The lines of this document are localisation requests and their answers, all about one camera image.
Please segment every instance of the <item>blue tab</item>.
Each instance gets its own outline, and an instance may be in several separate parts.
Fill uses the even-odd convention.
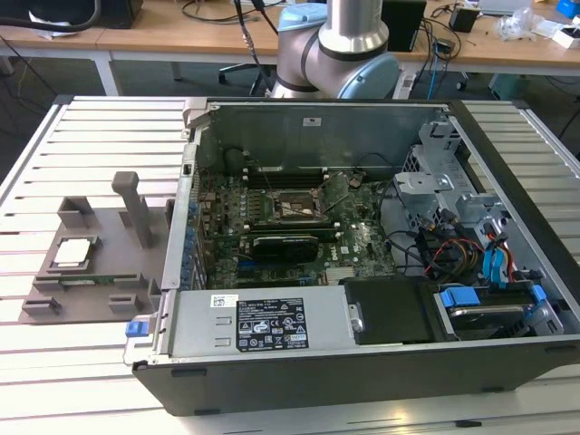
[[[446,308],[481,304],[473,287],[449,287],[441,292],[440,296]]]
[[[542,288],[541,285],[534,285],[532,287],[532,293],[536,298],[536,302],[540,302],[543,301],[544,299],[547,299],[546,292],[544,291],[544,288]]]
[[[146,337],[149,335],[149,322],[133,320],[127,323],[125,336],[127,338]]]

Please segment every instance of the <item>white table leg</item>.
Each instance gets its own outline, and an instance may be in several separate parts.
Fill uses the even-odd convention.
[[[122,95],[121,86],[119,85],[119,79],[113,70],[112,60],[107,57],[99,57],[93,59],[97,65],[97,71],[101,77],[102,87],[105,93],[109,97],[118,97]]]
[[[183,78],[181,77],[181,65],[179,65],[179,62],[171,62],[171,73],[173,74],[173,80],[176,82]]]
[[[401,74],[399,74],[399,80],[395,86],[392,98],[394,100],[408,100],[416,76],[417,72],[414,69],[403,68]]]
[[[10,58],[7,56],[0,57],[0,73],[3,75],[12,75],[15,73],[15,70],[10,63]]]

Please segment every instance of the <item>circuit board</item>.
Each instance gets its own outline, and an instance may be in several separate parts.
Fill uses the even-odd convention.
[[[374,218],[379,186],[377,182],[361,183],[350,172],[333,173],[321,188],[302,190],[251,189],[242,179],[200,174],[196,230],[203,238],[206,288],[337,285],[349,276],[394,274],[392,255],[384,248]],[[308,195],[313,198],[312,210],[302,205],[308,203]],[[259,230],[260,224],[277,219],[280,225],[299,222],[304,228],[294,225],[292,230],[277,230],[276,234],[308,234],[320,240],[314,261],[254,261],[247,247],[253,238],[269,234]],[[254,223],[256,231],[248,230],[248,222]],[[311,226],[320,222],[327,222],[328,227]]]

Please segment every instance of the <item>motherboard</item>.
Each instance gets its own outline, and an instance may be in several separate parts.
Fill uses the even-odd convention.
[[[201,170],[189,222],[202,240],[206,288],[337,285],[395,273],[378,227],[387,183],[336,171],[293,178]]]

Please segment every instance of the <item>power supply label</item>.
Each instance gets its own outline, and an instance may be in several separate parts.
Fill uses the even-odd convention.
[[[307,349],[304,300],[237,301],[236,338],[240,352]]]

